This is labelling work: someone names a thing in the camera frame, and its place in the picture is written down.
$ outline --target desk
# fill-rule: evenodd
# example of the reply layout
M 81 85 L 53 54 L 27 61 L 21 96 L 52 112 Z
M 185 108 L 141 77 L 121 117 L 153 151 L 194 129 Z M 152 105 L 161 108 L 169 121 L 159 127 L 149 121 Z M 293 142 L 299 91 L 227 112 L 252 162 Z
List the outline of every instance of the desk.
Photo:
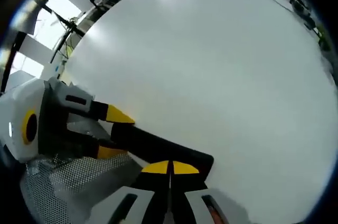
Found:
M 272 0 L 122 0 L 66 71 L 139 128 L 213 155 L 207 185 L 252 222 L 302 221 L 330 178 L 336 89 L 309 31 Z

